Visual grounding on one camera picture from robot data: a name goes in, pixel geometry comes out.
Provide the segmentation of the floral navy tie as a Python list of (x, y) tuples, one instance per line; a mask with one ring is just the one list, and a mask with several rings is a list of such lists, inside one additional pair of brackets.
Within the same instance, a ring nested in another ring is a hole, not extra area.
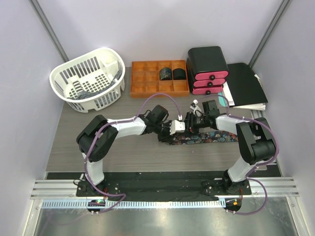
[(227, 131), (210, 131), (203, 133), (179, 133), (167, 139), (169, 146), (238, 142), (237, 135)]

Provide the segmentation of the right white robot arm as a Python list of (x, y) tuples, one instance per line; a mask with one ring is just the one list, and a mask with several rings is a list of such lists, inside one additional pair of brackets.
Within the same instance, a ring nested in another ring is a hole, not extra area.
[(191, 103), (192, 111), (185, 117), (188, 132), (196, 133), (201, 128), (211, 128), (229, 132), (238, 138), (240, 157), (222, 177), (223, 191), (234, 194), (257, 166), (275, 157), (278, 148), (274, 135), (265, 118), (239, 118), (221, 113), (214, 100), (203, 102), (203, 111), (197, 104), (197, 100)]

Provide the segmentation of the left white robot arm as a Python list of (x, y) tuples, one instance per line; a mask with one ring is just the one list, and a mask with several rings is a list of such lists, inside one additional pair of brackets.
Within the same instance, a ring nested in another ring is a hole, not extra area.
[(86, 163), (88, 191), (94, 196), (100, 196), (104, 192), (103, 158), (117, 139), (155, 133), (162, 141), (175, 133), (172, 128), (174, 122), (168, 120), (168, 116), (168, 111), (161, 105), (127, 119), (106, 119), (97, 115), (76, 138)]

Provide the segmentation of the white teal booklet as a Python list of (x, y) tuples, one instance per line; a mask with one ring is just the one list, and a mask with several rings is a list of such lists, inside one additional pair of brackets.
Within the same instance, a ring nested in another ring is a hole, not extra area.
[(219, 102), (222, 106), (226, 107), (229, 105), (230, 107), (238, 108), (238, 109), (247, 109), (247, 110), (258, 110), (258, 111), (265, 111), (266, 103), (254, 103), (249, 105), (235, 105), (234, 101), (232, 101), (232, 95), (230, 93), (229, 87), (227, 82), (223, 84), (223, 91), (220, 95), (224, 96), (224, 98), (219, 97)]

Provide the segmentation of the orange compartment tray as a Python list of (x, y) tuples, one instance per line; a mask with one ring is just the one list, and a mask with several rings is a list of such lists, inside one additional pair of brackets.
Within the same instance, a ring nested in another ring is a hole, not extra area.
[(132, 62), (130, 96), (148, 98), (156, 93), (166, 93), (173, 97), (189, 96), (184, 60)]

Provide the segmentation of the rolled black tie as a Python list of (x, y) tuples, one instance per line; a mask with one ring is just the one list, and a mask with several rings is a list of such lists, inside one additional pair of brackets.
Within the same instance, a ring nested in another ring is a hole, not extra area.
[(173, 71), (173, 80), (186, 80), (186, 71), (182, 68), (175, 68)]

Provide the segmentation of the black pink drawer unit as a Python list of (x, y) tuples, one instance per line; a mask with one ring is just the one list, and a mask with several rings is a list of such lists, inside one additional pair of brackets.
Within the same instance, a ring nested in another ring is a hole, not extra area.
[(190, 92), (209, 95), (223, 91), (229, 69), (219, 46), (195, 47), (188, 50), (186, 60)]

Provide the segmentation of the rolled dark patterned tie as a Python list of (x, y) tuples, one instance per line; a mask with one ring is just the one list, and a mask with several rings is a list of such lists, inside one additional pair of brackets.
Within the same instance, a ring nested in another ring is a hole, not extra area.
[(168, 81), (172, 80), (172, 69), (170, 67), (164, 67), (159, 71), (159, 80)]

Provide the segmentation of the black folder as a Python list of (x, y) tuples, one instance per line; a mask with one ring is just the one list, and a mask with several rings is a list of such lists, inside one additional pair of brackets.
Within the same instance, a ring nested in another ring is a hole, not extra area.
[(254, 71), (247, 64), (232, 63), (227, 67), (229, 74), (226, 76), (226, 82), (234, 106), (268, 102)]

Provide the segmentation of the white plastic basket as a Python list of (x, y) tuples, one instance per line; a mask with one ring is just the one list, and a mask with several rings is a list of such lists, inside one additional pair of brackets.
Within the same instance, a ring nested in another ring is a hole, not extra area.
[[(109, 82), (122, 70), (120, 79), (97, 96), (77, 100), (78, 92), (89, 91), (96, 76), (104, 74)], [(121, 56), (113, 49), (102, 47), (65, 62), (52, 70), (49, 82), (54, 93), (72, 109), (81, 113), (102, 110), (120, 97), (125, 90), (126, 67)]]

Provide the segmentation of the blue patterned tie in basket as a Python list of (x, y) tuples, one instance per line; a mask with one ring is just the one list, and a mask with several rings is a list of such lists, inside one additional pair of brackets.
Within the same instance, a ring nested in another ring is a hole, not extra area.
[(81, 99), (87, 99), (90, 97), (97, 96), (100, 93), (103, 93), (104, 91), (110, 89), (121, 77), (122, 70), (118, 70), (116, 75), (113, 77), (111, 82), (109, 82), (104, 74), (96, 76), (96, 83), (94, 83), (92, 86), (89, 86), (89, 91), (80, 91), (77, 95), (77, 100)]

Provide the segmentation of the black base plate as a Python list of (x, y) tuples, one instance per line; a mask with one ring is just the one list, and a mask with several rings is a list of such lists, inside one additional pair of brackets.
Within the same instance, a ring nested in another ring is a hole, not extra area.
[(249, 181), (232, 183), (224, 171), (109, 172), (95, 187), (88, 180), (81, 180), (77, 186), (77, 196), (101, 196), (99, 191), (103, 191), (112, 195), (124, 193), (129, 200), (252, 194)]

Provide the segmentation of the aluminium frame rail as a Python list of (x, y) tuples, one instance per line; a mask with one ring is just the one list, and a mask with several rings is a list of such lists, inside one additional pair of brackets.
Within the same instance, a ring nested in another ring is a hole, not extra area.
[(63, 199), (76, 197), (77, 186), (73, 180), (36, 180), (31, 199)]

